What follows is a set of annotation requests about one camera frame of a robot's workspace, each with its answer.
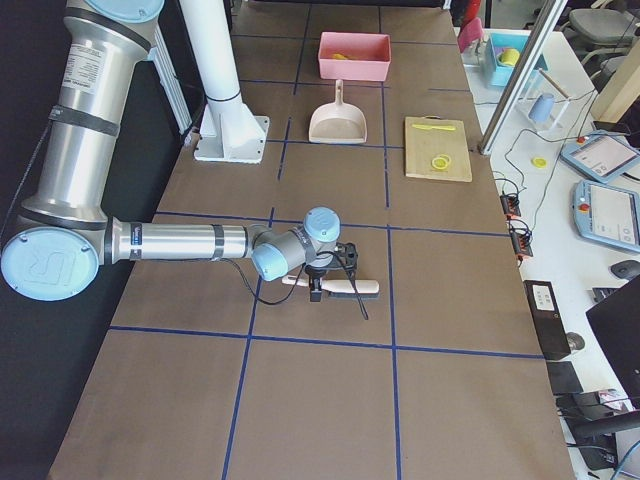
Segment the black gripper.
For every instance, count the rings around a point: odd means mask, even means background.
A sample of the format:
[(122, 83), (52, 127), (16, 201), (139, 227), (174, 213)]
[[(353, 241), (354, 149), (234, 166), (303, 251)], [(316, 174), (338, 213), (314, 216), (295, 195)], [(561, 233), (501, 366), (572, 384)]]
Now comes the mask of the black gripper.
[(309, 299), (311, 302), (322, 300), (322, 278), (329, 272), (339, 271), (348, 280), (354, 280), (357, 272), (358, 252), (352, 242), (338, 242), (331, 250), (320, 251), (317, 259), (304, 269), (309, 276)]

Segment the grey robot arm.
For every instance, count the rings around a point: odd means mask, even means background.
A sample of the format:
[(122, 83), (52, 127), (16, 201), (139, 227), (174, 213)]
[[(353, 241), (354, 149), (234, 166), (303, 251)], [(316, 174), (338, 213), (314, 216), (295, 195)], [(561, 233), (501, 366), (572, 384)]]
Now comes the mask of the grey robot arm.
[(71, 34), (57, 103), (41, 136), (44, 164), (36, 193), (20, 206), (15, 232), (1, 251), (1, 272), (17, 293), (40, 301), (79, 294), (103, 265), (121, 260), (252, 261), (265, 281), (306, 276), (312, 300), (325, 275), (345, 274), (358, 297), (357, 250), (339, 239), (338, 215), (311, 209), (283, 233), (263, 225), (122, 222), (102, 209), (135, 66), (161, 51), (160, 1), (70, 1)]

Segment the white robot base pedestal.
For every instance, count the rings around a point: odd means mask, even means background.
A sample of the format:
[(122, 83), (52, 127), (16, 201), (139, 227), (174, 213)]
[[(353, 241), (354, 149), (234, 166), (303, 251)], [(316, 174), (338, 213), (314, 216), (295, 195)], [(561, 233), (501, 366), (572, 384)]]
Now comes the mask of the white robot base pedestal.
[(244, 103), (221, 1), (180, 3), (207, 106), (194, 151), (199, 161), (258, 164), (270, 119)]

